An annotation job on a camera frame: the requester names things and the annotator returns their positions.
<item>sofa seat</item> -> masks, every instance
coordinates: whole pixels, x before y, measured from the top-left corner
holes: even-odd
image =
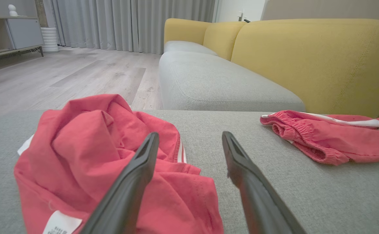
[[[0,233],[23,234],[13,167],[42,110],[0,117]],[[323,165],[262,126],[264,112],[147,110],[176,126],[189,164],[214,179],[226,234],[247,234],[240,192],[227,178],[222,132],[234,134],[309,234],[379,234],[379,163]]]
[[[305,111],[291,91],[218,56],[166,52],[159,78],[166,110]]]
[[[185,41],[168,41],[165,44],[164,53],[169,51],[191,51],[198,52],[209,55],[216,55],[214,51],[208,49],[207,47],[194,43],[194,42],[185,42]]]

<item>wooden floor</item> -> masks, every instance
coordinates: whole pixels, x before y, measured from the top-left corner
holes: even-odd
[[[60,109],[90,95],[120,94],[133,110],[162,109],[160,55],[60,47],[60,52],[0,59],[0,116]]]

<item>wall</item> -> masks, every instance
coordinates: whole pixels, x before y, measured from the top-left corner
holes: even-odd
[[[270,0],[264,20],[368,18],[379,20],[379,0]]]
[[[8,16],[8,5],[16,7],[17,14],[37,17],[34,0],[0,0],[0,16]]]
[[[261,19],[265,0],[220,0],[216,22],[238,21],[237,14],[243,11],[250,21]]]
[[[51,0],[43,0],[43,7],[45,8],[46,20],[48,21],[49,28],[55,28],[55,19],[52,12]]]

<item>yellow sofa backrest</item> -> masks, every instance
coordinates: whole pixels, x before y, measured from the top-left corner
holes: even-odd
[[[237,34],[244,25],[246,22],[238,21],[210,24],[205,31],[203,46],[230,61]]]
[[[198,43],[230,61],[237,34],[244,25],[246,22],[208,23],[170,18],[165,22],[164,43],[175,40]]]
[[[379,115],[379,20],[251,22],[231,62],[289,89],[308,112]]]

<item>gray curtain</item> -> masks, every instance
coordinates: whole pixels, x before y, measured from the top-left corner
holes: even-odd
[[[62,46],[163,53],[168,18],[211,22],[214,0],[52,0]]]
[[[136,3],[139,52],[162,54],[169,18],[212,22],[214,0],[131,0]]]

